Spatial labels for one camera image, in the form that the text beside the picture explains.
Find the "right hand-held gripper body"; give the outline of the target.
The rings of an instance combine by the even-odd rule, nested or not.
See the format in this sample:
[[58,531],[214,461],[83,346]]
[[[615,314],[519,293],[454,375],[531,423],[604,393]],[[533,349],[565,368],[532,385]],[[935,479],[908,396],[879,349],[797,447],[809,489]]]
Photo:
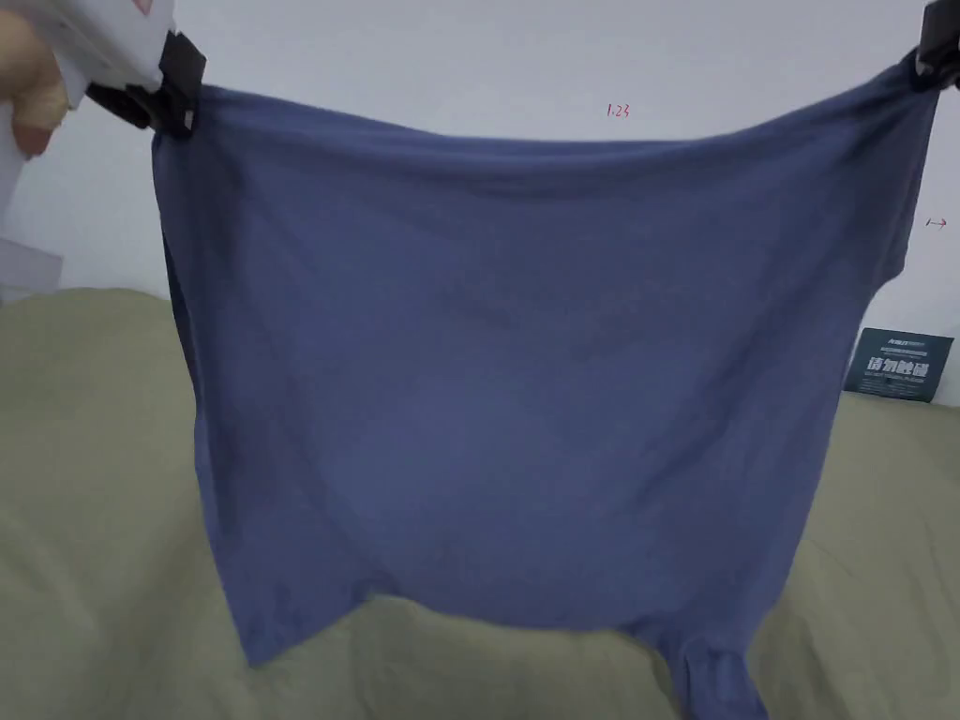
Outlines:
[[959,48],[959,1],[937,0],[926,4],[922,15],[923,50]]

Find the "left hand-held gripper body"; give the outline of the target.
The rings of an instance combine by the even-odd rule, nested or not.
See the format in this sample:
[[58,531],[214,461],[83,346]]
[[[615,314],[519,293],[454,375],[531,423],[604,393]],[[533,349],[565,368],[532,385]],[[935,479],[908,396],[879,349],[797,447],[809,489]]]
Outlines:
[[[206,57],[177,29],[173,1],[4,1],[3,10],[31,23],[52,49],[67,89],[69,111],[91,83],[156,90],[164,78],[203,80]],[[12,110],[2,102],[1,213],[27,158],[11,130]]]

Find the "person's left hand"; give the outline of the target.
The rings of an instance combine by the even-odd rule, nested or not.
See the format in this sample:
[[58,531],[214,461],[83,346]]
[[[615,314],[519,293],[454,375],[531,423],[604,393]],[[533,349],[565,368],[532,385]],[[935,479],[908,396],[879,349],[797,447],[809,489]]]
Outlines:
[[1,101],[12,110],[16,147],[42,155],[69,112],[68,92],[52,49],[22,16],[1,12]]

